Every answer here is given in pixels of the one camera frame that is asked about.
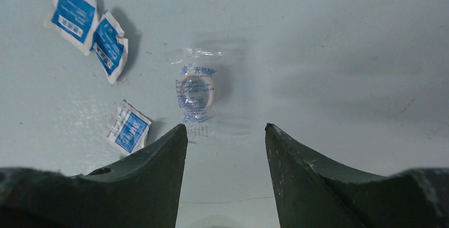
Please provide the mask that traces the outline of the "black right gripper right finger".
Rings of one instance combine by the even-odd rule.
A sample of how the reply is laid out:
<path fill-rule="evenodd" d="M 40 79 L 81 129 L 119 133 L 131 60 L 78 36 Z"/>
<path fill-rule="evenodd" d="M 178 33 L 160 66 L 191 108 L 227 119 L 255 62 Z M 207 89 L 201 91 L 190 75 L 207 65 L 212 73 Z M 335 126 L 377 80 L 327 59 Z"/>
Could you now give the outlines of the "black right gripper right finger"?
<path fill-rule="evenodd" d="M 380 176 L 339 163 L 265 127 L 281 227 L 448 227 L 448 169 Z"/>

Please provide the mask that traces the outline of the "clear bag tape roll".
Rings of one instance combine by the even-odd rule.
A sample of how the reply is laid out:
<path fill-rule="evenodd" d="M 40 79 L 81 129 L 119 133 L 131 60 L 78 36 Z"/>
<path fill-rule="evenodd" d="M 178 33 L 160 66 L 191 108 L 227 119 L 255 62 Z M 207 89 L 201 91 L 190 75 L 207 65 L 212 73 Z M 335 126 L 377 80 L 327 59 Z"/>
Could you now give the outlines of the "clear bag tape roll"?
<path fill-rule="evenodd" d="M 200 48 L 183 48 L 167 55 L 176 72 L 175 90 L 183 111 L 188 143 L 198 144 L 213 136 L 213 109 L 218 97 L 217 77 L 222 72 L 223 53 Z"/>

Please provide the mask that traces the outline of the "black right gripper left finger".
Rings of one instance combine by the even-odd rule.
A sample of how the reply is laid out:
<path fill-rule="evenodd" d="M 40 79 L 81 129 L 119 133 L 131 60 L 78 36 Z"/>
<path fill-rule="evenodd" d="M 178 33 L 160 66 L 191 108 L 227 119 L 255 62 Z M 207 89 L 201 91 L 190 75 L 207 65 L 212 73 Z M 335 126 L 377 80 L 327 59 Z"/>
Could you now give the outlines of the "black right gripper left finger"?
<path fill-rule="evenodd" d="M 179 124 L 88 175 L 1 169 L 1 227 L 175 227 L 187 151 Z"/>

